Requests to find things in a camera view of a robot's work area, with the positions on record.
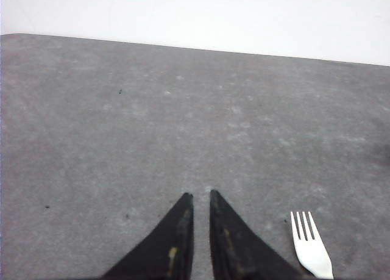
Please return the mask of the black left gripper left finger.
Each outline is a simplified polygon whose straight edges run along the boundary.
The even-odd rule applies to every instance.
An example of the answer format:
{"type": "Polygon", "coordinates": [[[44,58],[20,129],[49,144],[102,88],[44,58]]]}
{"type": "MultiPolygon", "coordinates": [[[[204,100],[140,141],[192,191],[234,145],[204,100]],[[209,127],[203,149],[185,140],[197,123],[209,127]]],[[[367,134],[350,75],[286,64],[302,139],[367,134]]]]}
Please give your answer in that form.
{"type": "Polygon", "coordinates": [[[193,196],[184,193],[152,232],[102,279],[190,279],[193,255],[193,196]]]}

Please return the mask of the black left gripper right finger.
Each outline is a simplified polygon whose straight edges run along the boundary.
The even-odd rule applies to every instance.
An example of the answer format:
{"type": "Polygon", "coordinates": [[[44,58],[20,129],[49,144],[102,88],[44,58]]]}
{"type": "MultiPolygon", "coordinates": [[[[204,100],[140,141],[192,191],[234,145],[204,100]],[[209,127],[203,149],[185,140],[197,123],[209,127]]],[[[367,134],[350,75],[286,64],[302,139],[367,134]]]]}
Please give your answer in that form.
{"type": "Polygon", "coordinates": [[[210,254],[215,279],[302,279],[217,191],[210,192],[210,254]]]}

